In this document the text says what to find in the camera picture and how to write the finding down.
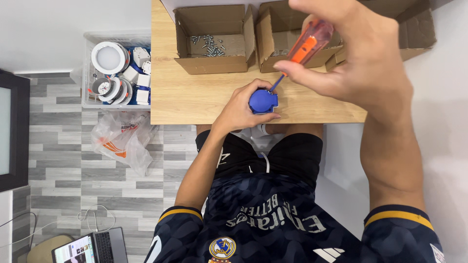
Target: yellow sleeve stripe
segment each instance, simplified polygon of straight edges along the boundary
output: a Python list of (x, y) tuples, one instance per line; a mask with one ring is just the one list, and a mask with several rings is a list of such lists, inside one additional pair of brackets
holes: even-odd
[(367, 221), (364, 228), (367, 227), (370, 223), (372, 223), (372, 222), (374, 222), (376, 220), (379, 220), (379, 219), (383, 219), (383, 218), (408, 219), (408, 220), (418, 222), (419, 224), (425, 225), (428, 228), (434, 230), (431, 223), (427, 219), (425, 219), (424, 217), (422, 217), (420, 215), (413, 214), (413, 213), (409, 213), (409, 212), (403, 212), (403, 211), (383, 211), (383, 212), (377, 213), (377, 214), (371, 216), (371, 218), (369, 218), (369, 220)]
[(163, 215), (161, 216), (161, 218), (159, 218), (158, 223), (159, 223), (163, 218), (165, 218), (166, 216), (172, 215), (172, 214), (177, 214), (177, 213), (189, 213), (189, 214), (192, 214), (192, 215), (196, 215), (196, 216), (198, 216), (198, 218), (200, 218), (200, 220), (203, 221), (202, 216), (201, 216), (199, 213), (197, 213), (197, 212), (195, 212), (195, 211), (193, 211), (193, 210), (190, 210), (190, 209), (174, 209), (174, 210), (171, 210), (171, 211), (169, 211), (169, 212), (163, 214)]

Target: plastic basket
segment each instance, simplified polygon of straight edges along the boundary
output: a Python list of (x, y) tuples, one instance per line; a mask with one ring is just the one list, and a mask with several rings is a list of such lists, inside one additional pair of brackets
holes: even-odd
[(104, 105), (97, 100), (91, 89), (96, 74), (97, 78), (104, 77), (104, 74), (97, 71), (91, 62), (91, 52), (93, 48), (100, 42), (110, 41), (117, 42), (124, 47), (150, 47), (151, 46), (151, 30), (125, 30), (125, 31), (97, 31), (87, 32), (85, 37), (85, 53), (83, 60), (83, 83), (81, 87), (81, 105), (83, 108), (107, 109), (107, 110), (128, 110), (128, 109), (146, 109), (149, 110), (151, 105)]

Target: soccer jersey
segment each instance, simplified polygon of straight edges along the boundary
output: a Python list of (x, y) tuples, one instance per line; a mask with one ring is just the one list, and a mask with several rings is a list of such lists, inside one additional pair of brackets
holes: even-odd
[(445, 263), (419, 209), (372, 210), (359, 240), (314, 200), (312, 187), (285, 175), (216, 179), (204, 216), (181, 206), (161, 215), (145, 262)]

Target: left hand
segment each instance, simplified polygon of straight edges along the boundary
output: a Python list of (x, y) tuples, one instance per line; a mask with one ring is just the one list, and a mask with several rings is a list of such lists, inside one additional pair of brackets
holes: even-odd
[(250, 96), (258, 88), (269, 90), (271, 87), (272, 84), (268, 81), (254, 79), (251, 83), (236, 89), (221, 114), (214, 121), (211, 130), (213, 132), (220, 132), (224, 136), (235, 130), (251, 128), (258, 124), (281, 118), (278, 113), (273, 112), (255, 115), (249, 107)]

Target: laptop screen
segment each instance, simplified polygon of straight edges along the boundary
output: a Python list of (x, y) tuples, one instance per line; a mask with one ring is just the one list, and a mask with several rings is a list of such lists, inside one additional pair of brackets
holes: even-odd
[(54, 250), (56, 263), (95, 263), (94, 249), (87, 235)]

